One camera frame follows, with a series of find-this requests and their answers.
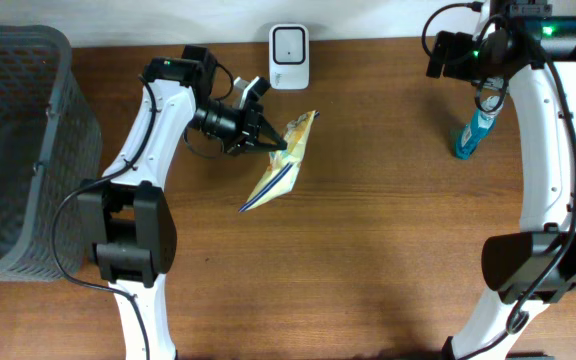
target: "wooden table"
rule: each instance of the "wooden table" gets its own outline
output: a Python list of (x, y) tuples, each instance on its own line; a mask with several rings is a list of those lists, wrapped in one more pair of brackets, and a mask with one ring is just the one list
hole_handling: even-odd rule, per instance
[[(267, 72), (266, 44), (210, 48), (245, 79)], [(152, 57), (181, 51), (74, 51), (74, 74), (102, 125), (102, 167), (137, 112), (136, 75)], [(178, 148), (166, 197), (179, 246), (166, 296), (185, 357), (438, 350), (484, 289), (484, 241), (518, 231), (522, 168), (511, 101), (474, 157), (460, 161), (453, 139), (473, 114), (474, 89), (426, 78), (418, 39), (314, 42), (311, 56), (307, 90), (270, 91), (263, 100), (278, 129), (307, 110), (321, 112), (292, 193), (239, 214), (267, 157), (209, 161)], [(217, 83), (215, 93), (226, 90), (225, 76)], [(78, 276), (99, 279), (91, 265)], [(576, 359), (576, 292), (514, 348), (533, 350)], [(0, 284), (0, 359), (123, 353), (108, 294), (64, 281)]]

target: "gray plastic container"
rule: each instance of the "gray plastic container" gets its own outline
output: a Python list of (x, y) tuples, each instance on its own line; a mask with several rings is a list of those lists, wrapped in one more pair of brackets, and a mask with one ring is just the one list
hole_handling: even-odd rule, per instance
[[(52, 281), (51, 218), (64, 196), (97, 175), (101, 133), (75, 81), (70, 44), (46, 26), (0, 26), (0, 281)], [(75, 202), (57, 248), (70, 272), (83, 259)]]

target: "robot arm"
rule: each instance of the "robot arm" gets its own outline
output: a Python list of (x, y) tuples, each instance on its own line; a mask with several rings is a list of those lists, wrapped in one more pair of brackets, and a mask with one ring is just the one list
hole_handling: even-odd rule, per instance
[[(552, 17), (545, 0), (487, 1), (481, 6), (477, 41), (469, 34), (438, 34), (427, 75), (456, 78), (478, 87), (506, 90), (519, 120), (524, 174), (524, 202), (518, 234), (488, 239), (482, 268), (488, 288), (466, 326), (446, 342), (444, 359), (505, 359), (526, 325), (570, 290), (576, 289), (576, 190), (573, 142), (576, 139), (576, 17)], [(494, 20), (495, 31), (486, 24)], [(539, 44), (554, 62), (573, 131), (565, 125), (563, 104), (553, 73)], [(451, 59), (464, 57), (459, 63)], [(570, 247), (555, 262), (563, 239)], [(551, 272), (546, 268), (555, 267)], [(547, 274), (533, 293), (536, 279)], [(508, 331), (509, 316), (526, 294), (517, 331)]]
[[(223, 151), (233, 156), (286, 148), (258, 104), (269, 83), (263, 78), (250, 83), (237, 79), (233, 86), (242, 94), (230, 107), (210, 98), (216, 68), (214, 56), (194, 46), (187, 46), (181, 59), (153, 59), (144, 70), (145, 86), (134, 125), (104, 177), (122, 171), (140, 156), (121, 175), (77, 197), (91, 261), (110, 288), (134, 299), (133, 305), (115, 294), (127, 360), (176, 358), (168, 330), (165, 274), (175, 257), (177, 232), (163, 189), (186, 129), (218, 139)], [(261, 134), (275, 143), (260, 142)], [(133, 209), (134, 219), (117, 215), (124, 209)]]

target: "blue stripe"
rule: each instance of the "blue stripe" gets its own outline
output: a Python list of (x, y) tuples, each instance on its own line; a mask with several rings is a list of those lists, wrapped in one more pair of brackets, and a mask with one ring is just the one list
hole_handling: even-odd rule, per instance
[(288, 174), (290, 169), (292, 169), (292, 166), (293, 166), (292, 163), (286, 164), (284, 168), (281, 169), (281, 171), (279, 171), (279, 173), (277, 173), (277, 175), (275, 175), (275, 177), (268, 184), (266, 184), (266, 186), (264, 186), (257, 195), (255, 195), (252, 199), (250, 199), (250, 201), (245, 203), (239, 209), (239, 212), (244, 212), (248, 210), (252, 205), (254, 205), (257, 201), (259, 201), (259, 199), (261, 199), (264, 195), (266, 195), (275, 185), (277, 185), (277, 183), (279, 183), (279, 181), (281, 181), (281, 179), (283, 179), (284, 176), (286, 176), (286, 174)]

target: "blue bottle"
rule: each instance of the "blue bottle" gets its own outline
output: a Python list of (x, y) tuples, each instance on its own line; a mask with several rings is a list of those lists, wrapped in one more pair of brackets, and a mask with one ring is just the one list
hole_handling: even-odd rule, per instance
[[(491, 96), (481, 104), (481, 107), (490, 110), (497, 105), (498, 101), (498, 96)], [(455, 153), (458, 158), (468, 160), (470, 155), (477, 149), (479, 142), (495, 127), (495, 121), (502, 108), (503, 105), (491, 114), (486, 114), (479, 109), (475, 111), (472, 121), (461, 131), (455, 143)]]

